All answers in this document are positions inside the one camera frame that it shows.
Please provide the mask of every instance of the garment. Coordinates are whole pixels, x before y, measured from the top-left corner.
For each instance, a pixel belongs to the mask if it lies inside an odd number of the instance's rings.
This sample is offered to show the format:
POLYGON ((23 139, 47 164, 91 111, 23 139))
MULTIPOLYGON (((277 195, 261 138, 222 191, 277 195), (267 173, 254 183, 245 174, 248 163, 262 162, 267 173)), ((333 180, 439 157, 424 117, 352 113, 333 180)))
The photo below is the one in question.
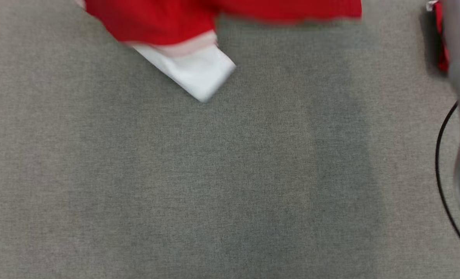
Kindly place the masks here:
POLYGON ((362 10, 360 0, 85 0, 83 6, 200 101, 235 67, 217 48, 214 18, 221 12, 289 24, 360 18, 362 10))

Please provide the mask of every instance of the small red fabric item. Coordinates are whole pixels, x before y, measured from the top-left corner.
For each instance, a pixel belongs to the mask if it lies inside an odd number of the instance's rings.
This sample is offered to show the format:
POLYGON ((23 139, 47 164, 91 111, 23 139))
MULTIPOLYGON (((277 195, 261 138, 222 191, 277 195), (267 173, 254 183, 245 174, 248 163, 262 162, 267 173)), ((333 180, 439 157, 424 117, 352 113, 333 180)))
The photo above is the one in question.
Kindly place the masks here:
POLYGON ((290 24, 307 19, 360 18, 361 0, 85 0, 118 41, 152 45, 184 42, 214 30, 225 12, 260 21, 290 24))
POLYGON ((442 2, 438 1, 433 5, 433 12, 435 13, 437 31, 441 38, 441 51, 438 59, 438 67, 442 72, 448 72, 448 50, 446 48, 445 39, 444 39, 444 11, 442 7, 442 2))

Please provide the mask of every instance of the black cord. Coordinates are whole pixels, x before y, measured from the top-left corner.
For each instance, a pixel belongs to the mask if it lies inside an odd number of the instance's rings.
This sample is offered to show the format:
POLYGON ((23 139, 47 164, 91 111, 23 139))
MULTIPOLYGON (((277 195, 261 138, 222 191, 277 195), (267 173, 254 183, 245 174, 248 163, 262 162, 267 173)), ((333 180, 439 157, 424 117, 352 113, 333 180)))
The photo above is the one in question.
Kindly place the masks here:
POLYGON ((450 210, 448 209, 448 205, 445 200, 444 196, 444 191, 442 190, 442 182, 440 181, 440 170, 439 170, 439 152, 440 152, 440 144, 442 143, 442 136, 445 131, 445 127, 448 123, 448 120, 451 118, 452 114, 455 112, 455 109, 457 108, 457 102, 452 106, 450 111, 448 112, 447 116, 445 117, 444 122, 442 123, 442 127, 440 127, 440 132, 438 133, 438 138, 437 138, 437 150, 435 152, 435 173, 437 175, 437 186, 438 186, 438 192, 440 193, 440 197, 442 198, 442 203, 444 205, 445 212, 447 214, 448 220, 450 221, 450 224, 453 227, 453 230, 457 234, 457 236, 460 239, 460 230, 457 228, 457 225, 455 224, 455 221, 453 220, 452 215, 450 214, 450 210))

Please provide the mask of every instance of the gray textile background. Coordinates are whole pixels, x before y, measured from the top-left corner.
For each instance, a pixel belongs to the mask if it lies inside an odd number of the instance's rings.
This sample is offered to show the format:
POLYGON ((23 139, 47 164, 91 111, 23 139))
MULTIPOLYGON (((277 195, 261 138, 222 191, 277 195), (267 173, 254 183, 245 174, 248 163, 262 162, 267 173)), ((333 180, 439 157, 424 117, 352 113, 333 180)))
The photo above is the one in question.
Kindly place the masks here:
POLYGON ((238 68, 200 104, 72 2, 0 0, 0 279, 460 279, 424 5, 223 19, 238 68))

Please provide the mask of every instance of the white cloth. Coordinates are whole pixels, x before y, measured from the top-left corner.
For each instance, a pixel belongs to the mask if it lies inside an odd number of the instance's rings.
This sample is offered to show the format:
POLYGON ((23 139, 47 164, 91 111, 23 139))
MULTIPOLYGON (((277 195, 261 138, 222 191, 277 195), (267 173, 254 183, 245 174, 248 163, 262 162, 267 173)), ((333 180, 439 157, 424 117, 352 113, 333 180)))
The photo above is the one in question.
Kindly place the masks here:
POLYGON ((133 48, 200 102, 209 100, 235 69, 232 60, 216 44, 176 57, 152 46, 133 48))

